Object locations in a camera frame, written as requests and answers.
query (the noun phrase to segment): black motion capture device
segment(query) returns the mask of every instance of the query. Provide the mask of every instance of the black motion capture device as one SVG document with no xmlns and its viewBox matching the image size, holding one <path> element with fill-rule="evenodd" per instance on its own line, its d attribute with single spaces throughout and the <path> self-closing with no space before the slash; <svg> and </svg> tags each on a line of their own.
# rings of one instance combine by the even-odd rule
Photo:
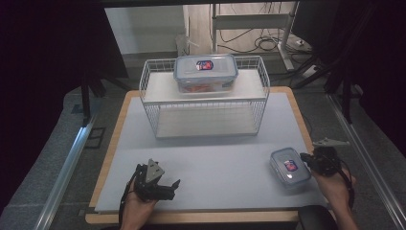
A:
<svg viewBox="0 0 406 230">
<path fill-rule="evenodd" d="M 334 147 L 318 147 L 314 149 L 313 155 L 308 153 L 301 153 L 301 159 L 307 163 L 308 167 L 314 172 L 323 175 L 323 176 L 332 176 L 336 173 L 339 173 L 347 186 L 350 194 L 349 206 L 352 208 L 354 203 L 354 189 L 352 188 L 351 174 L 350 178 L 346 176 L 341 167 L 342 161 Z"/>
<path fill-rule="evenodd" d="M 138 198 L 144 202 L 149 200 L 173 200 L 175 190 L 179 187 L 180 179 L 174 182 L 170 187 L 158 185 L 158 181 L 164 173 L 165 171 L 158 166 L 158 162 L 154 162 L 152 159 L 149 159 L 147 165 L 137 165 L 135 173 L 125 186 L 124 194 L 120 202 L 120 226 L 123 220 L 125 200 L 129 193 L 135 193 Z M 129 191 L 134 179 L 134 190 Z"/>
</svg>

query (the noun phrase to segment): container lid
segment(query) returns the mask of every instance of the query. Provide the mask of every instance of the container lid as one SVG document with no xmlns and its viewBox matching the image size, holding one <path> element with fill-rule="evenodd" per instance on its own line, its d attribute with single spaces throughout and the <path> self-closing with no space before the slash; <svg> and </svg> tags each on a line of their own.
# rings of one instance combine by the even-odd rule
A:
<svg viewBox="0 0 406 230">
<path fill-rule="evenodd" d="M 232 55 L 184 56 L 175 61 L 173 76 L 177 81 L 227 78 L 238 75 L 236 60 Z"/>
<path fill-rule="evenodd" d="M 310 171 L 292 148 L 276 150 L 271 153 L 271 165 L 286 185 L 298 185 L 311 178 Z"/>
</svg>

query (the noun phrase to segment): wire shelf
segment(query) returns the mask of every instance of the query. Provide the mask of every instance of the wire shelf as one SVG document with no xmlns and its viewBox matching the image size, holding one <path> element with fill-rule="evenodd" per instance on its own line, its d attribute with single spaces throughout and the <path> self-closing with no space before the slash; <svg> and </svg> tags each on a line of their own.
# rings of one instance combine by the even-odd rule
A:
<svg viewBox="0 0 406 230">
<path fill-rule="evenodd" d="M 147 60 L 141 77 L 141 101 L 155 137 L 258 134 L 270 86 L 261 57 L 236 57 L 239 74 L 226 93 L 180 93 L 175 61 Z"/>
</svg>

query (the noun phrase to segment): plastic food container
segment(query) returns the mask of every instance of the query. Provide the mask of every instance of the plastic food container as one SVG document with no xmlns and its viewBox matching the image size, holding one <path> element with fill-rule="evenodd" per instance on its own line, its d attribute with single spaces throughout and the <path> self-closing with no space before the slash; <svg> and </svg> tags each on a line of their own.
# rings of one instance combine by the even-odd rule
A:
<svg viewBox="0 0 406 230">
<path fill-rule="evenodd" d="M 181 93 L 227 92 L 237 76 L 232 55 L 179 57 L 173 72 Z"/>
<path fill-rule="evenodd" d="M 311 178 L 307 166 L 292 148 L 272 152 L 270 162 L 286 189 L 300 188 Z"/>
</svg>

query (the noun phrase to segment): white wire rack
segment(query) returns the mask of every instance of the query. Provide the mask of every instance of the white wire rack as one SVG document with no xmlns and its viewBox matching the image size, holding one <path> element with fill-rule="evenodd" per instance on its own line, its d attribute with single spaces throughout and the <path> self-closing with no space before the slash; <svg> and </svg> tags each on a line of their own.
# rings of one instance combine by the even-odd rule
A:
<svg viewBox="0 0 406 230">
<path fill-rule="evenodd" d="M 180 93 L 176 59 L 151 59 L 140 81 L 141 101 L 157 138 L 256 135 L 269 95 L 262 58 L 236 57 L 238 77 L 231 91 Z"/>
</svg>

